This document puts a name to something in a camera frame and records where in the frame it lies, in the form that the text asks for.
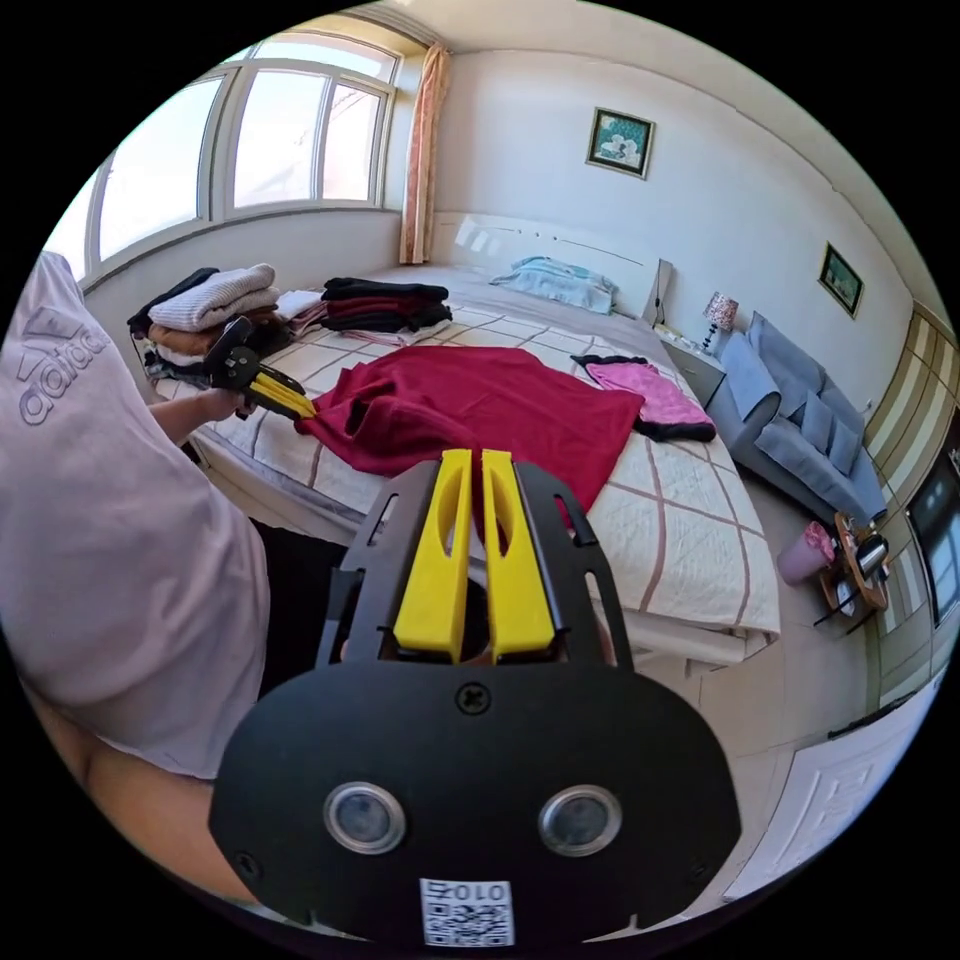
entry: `white wall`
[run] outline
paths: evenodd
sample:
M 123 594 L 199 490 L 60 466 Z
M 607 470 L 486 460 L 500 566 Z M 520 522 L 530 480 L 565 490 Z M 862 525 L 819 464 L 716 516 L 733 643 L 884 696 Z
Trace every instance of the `white wall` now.
M 269 263 L 282 291 L 396 266 L 399 249 L 400 214 L 390 211 L 312 210 L 232 222 L 149 253 L 108 276 L 86 293 L 87 309 L 144 386 L 127 320 L 194 270 Z
M 656 123 L 646 180 L 584 163 L 596 107 Z M 879 402 L 906 338 L 911 295 L 849 203 L 731 107 L 635 67 L 559 53 L 455 56 L 436 207 L 635 232 L 676 269 L 671 325 L 702 337 L 710 295 L 726 293 L 742 323 L 754 310 L 767 316 L 860 409 Z M 864 281 L 856 320 L 817 283 L 828 241 Z

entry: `screw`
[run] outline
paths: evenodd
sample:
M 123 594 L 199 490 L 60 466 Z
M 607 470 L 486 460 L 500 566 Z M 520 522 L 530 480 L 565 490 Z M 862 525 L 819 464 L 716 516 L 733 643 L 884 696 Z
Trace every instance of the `screw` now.
M 237 870 L 240 871 L 248 880 L 259 880 L 263 876 L 263 870 L 260 867 L 260 864 L 249 854 L 244 851 L 240 851 L 234 858 L 233 862 L 237 866 Z
M 476 717 L 490 706 L 490 691 L 482 683 L 465 683 L 457 691 L 457 707 L 461 713 Z

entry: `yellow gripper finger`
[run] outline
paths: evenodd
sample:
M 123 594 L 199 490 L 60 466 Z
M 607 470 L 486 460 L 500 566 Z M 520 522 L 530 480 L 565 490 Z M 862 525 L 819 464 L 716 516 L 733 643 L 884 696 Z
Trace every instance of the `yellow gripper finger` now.
M 452 663 L 460 662 L 467 604 L 471 460 L 469 450 L 444 451 L 393 628 L 402 649 L 446 654 Z
M 483 451 L 483 525 L 493 662 L 546 651 L 553 618 L 509 453 Z
M 260 396 L 286 407 L 301 419 L 307 420 L 317 415 L 316 410 L 313 409 L 313 404 L 302 393 L 291 390 L 262 373 L 257 374 L 253 383 L 250 384 L 250 389 L 254 393 L 259 393 Z

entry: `pink lamp shade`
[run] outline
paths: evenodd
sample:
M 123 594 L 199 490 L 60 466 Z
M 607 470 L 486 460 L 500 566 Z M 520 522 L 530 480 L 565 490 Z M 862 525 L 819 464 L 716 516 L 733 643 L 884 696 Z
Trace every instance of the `pink lamp shade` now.
M 740 306 L 736 300 L 725 297 L 722 293 L 715 293 L 707 304 L 707 309 L 703 315 L 715 323 L 721 330 L 729 333 L 733 329 L 734 321 L 737 319 L 737 308 Z

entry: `window sill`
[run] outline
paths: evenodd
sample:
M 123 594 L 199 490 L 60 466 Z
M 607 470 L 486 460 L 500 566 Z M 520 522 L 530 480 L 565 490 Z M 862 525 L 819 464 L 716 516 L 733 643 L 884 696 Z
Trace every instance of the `window sill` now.
M 128 267 L 147 259 L 161 250 L 176 246 L 184 240 L 201 236 L 205 233 L 213 233 L 224 227 L 231 227 L 243 223 L 255 223 L 258 220 L 269 220 L 276 217 L 290 217 L 301 214 L 313 213 L 389 213 L 399 214 L 400 211 L 391 207 L 374 206 L 364 203 L 346 203 L 337 204 L 335 201 L 326 203 L 305 204 L 270 204 L 258 207 L 249 207 L 245 212 L 236 212 L 230 214 L 225 220 L 213 223 L 208 220 L 194 220 L 190 223 L 179 224 L 169 230 L 158 233 L 149 238 L 149 243 L 138 243 L 136 249 L 131 246 L 127 251 L 121 251 L 115 254 L 110 260 L 100 265 L 97 271 L 88 276 L 82 277 L 79 281 L 80 289 L 86 295 L 96 290 L 102 283 L 122 273 Z

